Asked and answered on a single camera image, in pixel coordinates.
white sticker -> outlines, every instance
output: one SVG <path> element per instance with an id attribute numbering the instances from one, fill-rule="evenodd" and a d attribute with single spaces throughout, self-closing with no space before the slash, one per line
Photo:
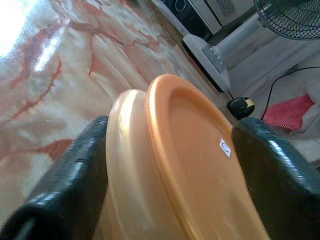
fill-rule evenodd
<path id="1" fill-rule="evenodd" d="M 230 158 L 231 155 L 231 149 L 230 147 L 226 144 L 226 142 L 221 138 L 220 140 L 220 144 L 219 144 L 220 148 L 224 151 L 225 155 L 228 156 L 228 158 Z"/>

marble floor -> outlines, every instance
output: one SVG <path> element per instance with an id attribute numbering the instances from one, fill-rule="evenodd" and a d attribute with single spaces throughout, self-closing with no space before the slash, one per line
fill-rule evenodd
<path id="1" fill-rule="evenodd" d="M 173 73 L 225 111 L 148 0 L 11 0 L 0 11 L 0 226 L 123 91 Z"/>

orange container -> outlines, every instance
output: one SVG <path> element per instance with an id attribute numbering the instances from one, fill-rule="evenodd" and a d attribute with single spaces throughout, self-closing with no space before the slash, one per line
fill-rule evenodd
<path id="1" fill-rule="evenodd" d="M 106 159 L 121 236 L 268 239 L 231 140 L 232 126 L 191 83 L 156 78 L 112 107 Z"/>

red cloth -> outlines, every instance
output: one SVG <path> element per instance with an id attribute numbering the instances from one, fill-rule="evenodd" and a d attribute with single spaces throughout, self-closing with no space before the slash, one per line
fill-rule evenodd
<path id="1" fill-rule="evenodd" d="M 296 131 L 302 126 L 302 117 L 315 103 L 308 95 L 298 96 L 269 107 L 263 121 L 275 127 Z"/>

electric fan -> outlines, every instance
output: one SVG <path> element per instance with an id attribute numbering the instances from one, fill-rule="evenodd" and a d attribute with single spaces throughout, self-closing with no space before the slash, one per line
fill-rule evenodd
<path id="1" fill-rule="evenodd" d="M 320 0 L 253 0 L 257 13 L 216 46 L 188 34 L 183 43 L 221 92 L 230 89 L 224 58 L 261 26 L 294 40 L 320 37 Z"/>

